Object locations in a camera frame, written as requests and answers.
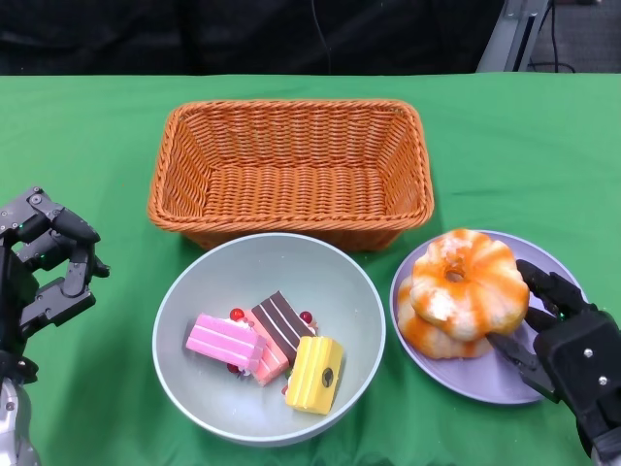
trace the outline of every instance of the purple plate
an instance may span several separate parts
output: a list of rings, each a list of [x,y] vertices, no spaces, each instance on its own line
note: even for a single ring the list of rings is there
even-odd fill
[[[546,272],[556,272],[561,277],[580,286],[573,275],[561,262],[537,246],[515,236],[497,231],[481,232],[494,240],[500,240],[508,245],[516,259],[525,259],[537,265]],[[401,263],[390,287],[390,316],[401,344],[420,368],[442,385],[457,393],[487,403],[500,405],[519,405],[539,401],[542,397],[529,386],[524,384],[514,366],[502,356],[490,351],[484,356],[475,359],[430,359],[419,353],[404,340],[397,327],[397,290],[401,281],[411,272],[416,259],[421,257],[429,244],[434,240],[416,248],[406,260]],[[531,306],[543,309],[541,301],[531,294]],[[515,331],[514,338],[524,344],[530,351],[533,350],[533,340],[537,333],[526,323]]]

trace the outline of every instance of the black cable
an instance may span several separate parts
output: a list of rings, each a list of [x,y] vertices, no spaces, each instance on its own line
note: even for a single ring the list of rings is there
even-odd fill
[[[535,71],[537,71],[538,66],[554,66],[554,65],[556,65],[556,63],[554,63],[553,61],[538,61],[537,63],[533,63],[533,60],[531,60],[531,62],[528,64],[528,66],[533,68],[533,70]],[[569,63],[564,63],[562,61],[559,61],[558,65],[568,68],[572,73],[576,73],[575,68],[573,68]]]
[[[545,23],[545,19],[547,18],[547,14],[550,13],[550,10],[552,10],[551,3],[545,9],[545,13],[543,14],[543,19],[541,20],[541,24],[539,25],[539,32],[541,32],[541,29],[543,28],[543,24]]]
[[[323,48],[325,48],[326,50],[326,57],[328,59],[328,75],[332,75],[332,57],[330,56],[330,49],[328,48],[326,39],[323,37],[323,32],[321,32],[321,26],[319,25],[319,21],[317,20],[317,13],[314,10],[314,0],[310,0],[310,8],[312,9],[312,18],[314,19],[314,25],[317,28],[319,39],[321,39],[321,44],[323,44]]]
[[[559,51],[556,48],[556,34],[554,32],[554,25],[556,24],[556,0],[550,0],[552,5],[552,49],[554,50],[554,73],[559,72]]]

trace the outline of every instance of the bowl rim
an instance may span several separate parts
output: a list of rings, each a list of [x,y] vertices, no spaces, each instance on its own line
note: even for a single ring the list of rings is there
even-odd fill
[[[366,378],[364,383],[360,386],[358,391],[356,391],[354,395],[349,399],[349,401],[347,401],[347,403],[345,403],[339,410],[333,413],[330,413],[317,424],[314,424],[310,427],[307,427],[305,429],[302,429],[302,430],[299,430],[297,432],[293,432],[290,434],[275,435],[275,436],[270,436],[270,437],[257,437],[257,436],[233,434],[233,433],[218,429],[216,427],[213,427],[212,425],[207,424],[206,422],[202,421],[201,419],[193,415],[190,411],[188,411],[181,404],[181,402],[177,399],[177,397],[171,391],[169,386],[166,384],[166,381],[164,380],[164,376],[162,375],[162,372],[160,369],[159,360],[157,357],[157,350],[156,350],[156,336],[157,336],[157,329],[159,326],[159,319],[162,315],[164,307],[166,306],[168,298],[170,297],[173,290],[177,287],[177,284],[185,277],[185,275],[188,274],[189,271],[192,270],[199,262],[203,261],[211,254],[227,246],[231,246],[236,243],[240,243],[242,241],[250,241],[256,238],[260,238],[260,237],[288,237],[288,238],[297,238],[300,240],[310,241],[312,243],[317,243],[321,246],[324,246],[338,253],[341,257],[344,257],[347,261],[349,261],[349,263],[351,263],[355,267],[355,269],[363,276],[363,278],[367,281],[367,283],[371,287],[371,290],[374,294],[374,297],[376,298],[376,302],[379,308],[380,322],[381,322],[381,337],[380,337],[379,351],[377,352],[376,361],[373,365],[373,368],[371,369],[371,373],[369,374],[369,376]],[[349,411],[349,409],[358,401],[358,399],[362,396],[362,394],[365,392],[365,390],[367,389],[367,387],[369,386],[369,384],[375,377],[377,368],[379,367],[379,363],[381,362],[381,358],[384,353],[385,343],[386,343],[386,317],[385,317],[385,310],[383,308],[381,299],[379,297],[379,293],[377,292],[377,288],[375,284],[369,278],[369,275],[367,275],[364,269],[360,267],[360,265],[358,265],[358,263],[355,260],[353,260],[343,251],[335,248],[334,246],[329,245],[328,243],[325,243],[323,241],[317,240],[309,236],[298,235],[294,233],[259,233],[255,235],[244,236],[242,238],[238,238],[236,240],[220,245],[212,250],[208,250],[207,252],[202,254],[200,257],[198,257],[194,262],[192,262],[187,268],[185,268],[185,270],[177,277],[177,279],[173,282],[173,284],[171,284],[170,288],[166,292],[166,295],[162,299],[162,302],[159,306],[159,309],[157,311],[157,317],[155,318],[155,323],[153,324],[153,334],[151,337],[151,351],[152,351],[152,356],[153,356],[153,363],[155,365],[155,372],[157,373],[157,379],[159,379],[160,384],[162,385],[162,387],[164,388],[164,391],[166,392],[166,395],[173,402],[173,404],[177,406],[177,408],[182,413],[185,414],[186,417],[194,421],[196,424],[200,425],[206,430],[209,430],[213,434],[216,434],[220,437],[223,437],[225,439],[231,440],[233,442],[238,442],[241,444],[247,444],[247,445],[250,445],[250,444],[285,445],[287,444],[289,445],[292,443],[290,442],[291,440],[300,439],[300,441],[304,441],[312,437],[314,432],[316,432],[316,434],[321,433],[325,428],[329,427],[331,424],[339,420],[347,411]]]

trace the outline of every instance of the robotic hand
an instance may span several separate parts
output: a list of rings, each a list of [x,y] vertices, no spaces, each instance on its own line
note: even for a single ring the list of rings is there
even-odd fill
[[[91,278],[110,274],[95,255],[97,232],[52,202],[39,187],[0,207],[0,466],[38,466],[28,438],[30,400],[24,383],[37,365],[23,357],[26,341],[46,325],[60,325],[95,304]],[[18,252],[12,247],[24,243]],[[69,259],[65,278],[42,287],[33,276]]]
[[[488,341],[517,367],[525,384],[572,410],[580,442],[594,464],[621,465],[619,327],[559,275],[525,260],[518,260],[517,268],[547,310],[529,308],[526,314],[526,322],[539,332],[536,355],[504,335],[489,334]]]

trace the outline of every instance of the dark cloth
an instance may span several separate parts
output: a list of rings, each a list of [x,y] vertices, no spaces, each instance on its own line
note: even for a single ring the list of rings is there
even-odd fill
[[[503,0],[314,0],[335,75],[469,73]],[[328,74],[311,0],[3,0],[0,74]]]

